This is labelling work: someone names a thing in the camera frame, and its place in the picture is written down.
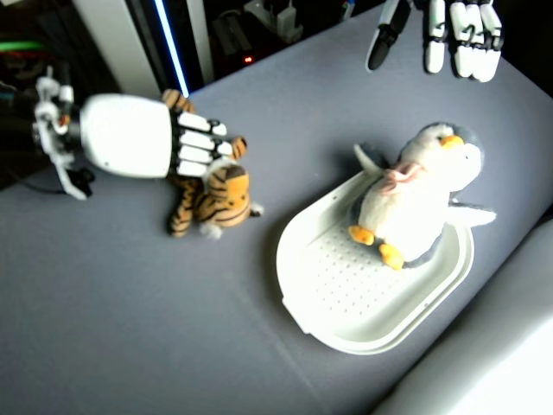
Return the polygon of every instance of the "penguin beak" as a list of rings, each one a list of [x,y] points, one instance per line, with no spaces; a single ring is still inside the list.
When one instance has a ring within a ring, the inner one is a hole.
[[[464,143],[463,139],[459,136],[447,136],[441,140],[440,145],[444,150],[451,150],[455,147],[463,145]]]

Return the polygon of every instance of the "blue light strip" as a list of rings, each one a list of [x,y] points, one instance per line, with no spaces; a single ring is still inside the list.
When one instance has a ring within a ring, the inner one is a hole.
[[[182,72],[181,62],[179,61],[179,54],[176,53],[175,41],[173,41],[173,35],[171,34],[171,27],[169,26],[169,20],[167,19],[167,14],[165,13],[165,7],[163,6],[163,0],[154,0],[156,3],[157,14],[159,15],[159,20],[162,23],[163,33],[165,34],[165,40],[169,47],[169,52],[171,53],[171,60],[173,61],[173,66],[175,67],[176,77],[179,80],[181,85],[182,94],[185,97],[188,97],[188,88],[187,83],[184,80],[184,73]]]

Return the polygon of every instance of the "table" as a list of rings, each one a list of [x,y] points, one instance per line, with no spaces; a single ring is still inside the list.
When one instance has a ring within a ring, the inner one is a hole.
[[[244,165],[266,207],[219,242],[166,234],[176,195],[164,181],[98,172],[87,202],[0,194],[0,412],[361,414],[416,362],[553,201],[553,101],[505,61],[488,84],[447,65],[425,74],[419,13],[369,75],[379,13],[193,96],[200,114],[249,139]],[[461,199],[499,217],[474,231],[466,282],[400,346],[334,351],[280,303],[279,235],[359,171],[354,143],[393,158],[436,120],[478,132],[486,167]],[[56,184],[52,170],[33,179]]]

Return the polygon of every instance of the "orange foot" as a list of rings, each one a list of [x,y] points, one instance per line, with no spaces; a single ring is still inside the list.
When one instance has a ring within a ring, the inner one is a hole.
[[[404,267],[404,257],[401,253],[392,245],[382,244],[379,248],[382,254],[382,260],[391,269],[399,271]]]
[[[363,245],[372,245],[374,244],[374,233],[371,231],[355,225],[347,229],[349,234],[352,236],[353,240],[359,242]]]

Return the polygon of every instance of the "pink bow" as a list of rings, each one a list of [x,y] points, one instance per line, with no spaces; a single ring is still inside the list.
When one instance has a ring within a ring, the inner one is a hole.
[[[380,189],[383,195],[395,195],[405,191],[413,182],[427,175],[427,171],[418,163],[401,162],[393,169],[385,171],[385,183]]]

